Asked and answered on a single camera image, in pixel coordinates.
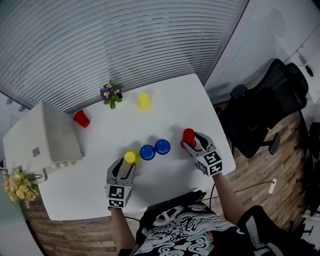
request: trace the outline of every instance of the qr code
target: qr code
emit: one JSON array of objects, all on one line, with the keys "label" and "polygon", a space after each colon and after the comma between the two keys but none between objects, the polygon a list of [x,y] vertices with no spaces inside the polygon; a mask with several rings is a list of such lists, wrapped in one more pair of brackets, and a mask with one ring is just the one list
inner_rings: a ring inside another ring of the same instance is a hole
[{"label": "qr code", "polygon": [[35,158],[37,155],[40,155],[39,147],[37,146],[34,150],[32,150],[33,157]]}]

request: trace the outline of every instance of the window blind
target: window blind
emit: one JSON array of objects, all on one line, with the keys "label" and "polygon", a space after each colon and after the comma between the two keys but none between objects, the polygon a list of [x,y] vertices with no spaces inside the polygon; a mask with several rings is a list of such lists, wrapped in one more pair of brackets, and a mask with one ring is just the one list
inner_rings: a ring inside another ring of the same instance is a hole
[{"label": "window blind", "polygon": [[2,0],[0,85],[66,112],[208,71],[242,0]]}]

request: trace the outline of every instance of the red cup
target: red cup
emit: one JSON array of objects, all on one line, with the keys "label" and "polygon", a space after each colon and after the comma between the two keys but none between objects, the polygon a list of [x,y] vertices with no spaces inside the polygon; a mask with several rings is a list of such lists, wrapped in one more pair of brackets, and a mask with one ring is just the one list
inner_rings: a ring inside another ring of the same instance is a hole
[{"label": "red cup", "polygon": [[90,120],[87,118],[83,110],[79,110],[75,113],[73,121],[76,121],[82,127],[87,127],[90,124]]},{"label": "red cup", "polygon": [[182,140],[180,142],[181,147],[184,147],[183,142],[187,143],[191,148],[196,146],[196,134],[195,131],[188,128],[183,131]]}]

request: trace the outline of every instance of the black t-shirt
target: black t-shirt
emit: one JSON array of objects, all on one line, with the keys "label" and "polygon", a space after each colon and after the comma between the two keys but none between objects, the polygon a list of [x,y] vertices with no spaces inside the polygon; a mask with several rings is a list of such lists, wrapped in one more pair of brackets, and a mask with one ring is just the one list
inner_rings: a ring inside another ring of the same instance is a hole
[{"label": "black t-shirt", "polygon": [[261,206],[249,209],[234,225],[203,203],[169,210],[147,210],[136,233],[139,249],[123,249],[120,256],[254,255],[246,223],[254,217],[262,244],[272,243],[283,255],[314,255],[314,246],[277,227]]}]

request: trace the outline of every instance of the white table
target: white table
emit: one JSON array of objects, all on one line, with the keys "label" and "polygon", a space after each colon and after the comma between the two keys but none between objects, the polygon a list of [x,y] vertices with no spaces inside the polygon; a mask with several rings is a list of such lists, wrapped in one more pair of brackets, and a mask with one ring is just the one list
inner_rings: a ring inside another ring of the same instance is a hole
[{"label": "white table", "polygon": [[[140,93],[148,93],[152,108],[137,107]],[[102,102],[83,109],[87,128],[75,123],[83,160],[49,174],[39,184],[51,220],[81,220],[109,216],[105,184],[108,167],[128,150],[140,150],[166,139],[171,150],[137,165],[133,192],[124,212],[142,209],[196,189],[208,189],[212,178],[194,166],[180,146],[184,129],[192,128],[213,139],[222,156],[224,175],[235,168],[231,150],[216,112],[197,75],[184,75],[123,93],[111,110]]]}]

